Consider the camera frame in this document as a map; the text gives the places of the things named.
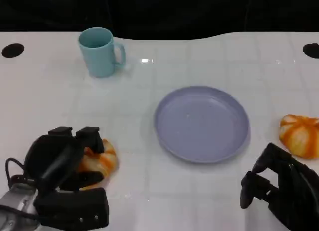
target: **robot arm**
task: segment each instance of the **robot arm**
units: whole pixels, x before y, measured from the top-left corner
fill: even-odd
[[[278,174],[278,188],[258,175],[267,168]],[[249,207],[256,197],[265,200],[269,210],[291,231],[319,230],[318,175],[274,144],[268,144],[241,185],[241,208]]]

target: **mug handle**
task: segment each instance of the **mug handle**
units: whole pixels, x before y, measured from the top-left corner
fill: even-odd
[[[120,60],[120,62],[115,61],[115,66],[123,67],[123,65],[125,64],[125,60],[126,60],[124,46],[120,43],[117,43],[117,42],[114,42],[113,45],[114,45],[114,47],[115,46],[118,47],[120,49],[120,52],[121,52],[121,60]]]

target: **black hole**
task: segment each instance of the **black hole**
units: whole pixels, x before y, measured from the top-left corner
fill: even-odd
[[[319,58],[319,45],[317,43],[306,44],[303,52],[311,58]]]
[[[24,46],[19,43],[8,45],[2,50],[2,56],[5,58],[14,58],[19,56],[24,51]]]

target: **orange pumpkin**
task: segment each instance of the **orange pumpkin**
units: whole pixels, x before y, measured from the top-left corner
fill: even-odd
[[[83,171],[100,171],[104,178],[108,178],[111,173],[117,168],[118,160],[113,146],[103,139],[104,153],[94,154],[93,151],[86,147],[84,156],[78,167],[78,172]],[[98,184],[84,187],[81,190],[92,189],[98,187]]]
[[[319,119],[286,115],[280,122],[279,139],[293,155],[319,158]]]

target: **table surface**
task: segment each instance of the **table surface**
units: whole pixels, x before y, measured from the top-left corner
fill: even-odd
[[[2,32],[0,48],[0,193],[4,162],[20,161],[39,136],[58,126],[97,126],[116,148],[120,167],[105,186],[106,231],[245,231],[240,181],[268,142],[278,141],[286,114],[319,116],[319,60],[303,46],[319,33],[231,33],[192,41],[124,44],[127,65],[115,75],[88,76],[77,32]],[[170,91],[208,85],[238,99],[251,122],[247,150],[226,162],[194,165],[162,150],[153,129],[158,102]],[[303,161],[319,172],[319,161]],[[12,173],[20,172],[12,166]],[[263,174],[276,181],[271,172]]]

